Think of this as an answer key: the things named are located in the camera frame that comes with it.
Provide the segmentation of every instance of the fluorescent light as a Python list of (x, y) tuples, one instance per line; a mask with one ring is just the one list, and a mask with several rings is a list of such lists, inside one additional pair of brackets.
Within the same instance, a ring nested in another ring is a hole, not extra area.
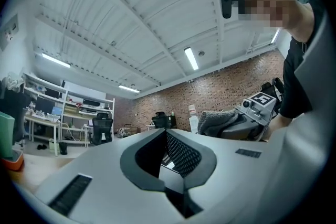
[(198, 69), (198, 65), (197, 65), (195, 56), (194, 56), (193, 51), (191, 50), (191, 48), (188, 47), (188, 48), (184, 49), (184, 52), (185, 52), (185, 54), (187, 54), (187, 57), (189, 59), (189, 62), (192, 65), (193, 69), (197, 70)]
[(281, 30), (281, 28), (278, 28), (277, 32), (275, 33), (274, 38), (272, 39), (272, 42), (271, 42), (272, 44), (276, 41), (276, 39), (277, 39), (277, 37), (280, 33), (280, 30)]
[(119, 85), (118, 87), (121, 88), (121, 89), (124, 89), (124, 90), (131, 91), (131, 92), (136, 92), (136, 93), (139, 93), (139, 92), (140, 92), (140, 91), (138, 91), (138, 90), (131, 89), (131, 88), (128, 88), (128, 87), (125, 87), (125, 86), (123, 86), (123, 85)]
[(46, 54), (42, 54), (42, 56), (43, 56), (44, 58), (50, 60), (50, 61), (53, 61), (53, 62), (58, 63), (59, 65), (62, 65), (62, 66), (67, 67), (67, 68), (70, 68), (70, 65), (69, 65), (68, 63), (65, 63), (65, 62), (62, 62), (62, 61), (60, 61), (60, 60), (57, 60), (57, 59), (55, 59), (55, 58), (53, 58), (53, 57), (50, 57), (49, 55), (46, 55)]

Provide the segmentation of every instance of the black shirt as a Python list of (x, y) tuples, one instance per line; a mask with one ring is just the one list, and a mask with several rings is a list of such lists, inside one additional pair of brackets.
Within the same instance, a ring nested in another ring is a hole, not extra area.
[(287, 57), (283, 63), (285, 93), (282, 96), (280, 114), (286, 118), (294, 119), (302, 113), (311, 110), (308, 97), (303, 90), (294, 71), (303, 61), (303, 55), (313, 40), (321, 24), (324, 8), (318, 1), (310, 1), (314, 13), (314, 29), (307, 43), (298, 42), (293, 37), (290, 42)]

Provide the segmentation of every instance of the ceiling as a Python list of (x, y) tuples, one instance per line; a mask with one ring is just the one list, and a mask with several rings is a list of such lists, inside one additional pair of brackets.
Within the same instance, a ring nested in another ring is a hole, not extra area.
[[(224, 19), (219, 0), (39, 0), (33, 48), (42, 77), (138, 98), (275, 49), (276, 29)], [(194, 52), (194, 71), (184, 53)], [(47, 53), (71, 68), (46, 68)]]

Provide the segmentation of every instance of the man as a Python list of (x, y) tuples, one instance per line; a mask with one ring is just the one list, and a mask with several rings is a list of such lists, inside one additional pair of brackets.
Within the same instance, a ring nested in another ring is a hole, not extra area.
[(310, 102), (294, 75), (303, 61), (320, 25), (323, 15), (321, 3), (311, 0), (302, 4), (297, 0), (233, 0), (238, 2), (239, 14), (249, 15), (250, 19), (262, 20), (270, 27), (281, 27), (291, 36), (288, 55), (283, 63), (285, 93), (280, 113), (270, 122), (264, 140), (272, 132), (288, 126), (302, 113), (311, 110)]

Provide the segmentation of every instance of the tube light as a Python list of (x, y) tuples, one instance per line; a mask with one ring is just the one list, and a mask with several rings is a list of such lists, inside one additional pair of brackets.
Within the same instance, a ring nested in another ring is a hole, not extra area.
[(123, 85), (119, 85), (118, 87), (121, 88), (121, 89), (124, 89), (124, 90), (131, 91), (131, 92), (136, 92), (136, 93), (139, 93), (139, 92), (140, 92), (140, 91), (138, 91), (138, 90), (131, 89), (131, 88), (128, 88), (128, 87), (125, 87), (125, 86), (123, 86)]
[(70, 65), (69, 65), (68, 63), (65, 63), (65, 62), (62, 62), (62, 61), (60, 61), (60, 60), (57, 60), (57, 59), (55, 59), (55, 58), (53, 58), (53, 57), (50, 57), (49, 55), (46, 55), (46, 54), (42, 54), (42, 56), (43, 56), (43, 58), (46, 58), (46, 59), (48, 59), (48, 60), (50, 60), (50, 61), (53, 61), (53, 62), (55, 62), (55, 63), (58, 63), (58, 64), (61, 65), (61, 66), (70, 68)]
[(272, 44), (277, 40), (278, 34), (280, 33), (281, 28), (278, 28), (277, 32), (275, 33), (273, 39), (272, 39)]
[(198, 69), (198, 65), (197, 65), (195, 56), (194, 56), (193, 51), (191, 50), (191, 48), (190, 47), (185, 48), (184, 52), (187, 55), (187, 57), (189, 59), (189, 62), (191, 63), (193, 69), (197, 70)]

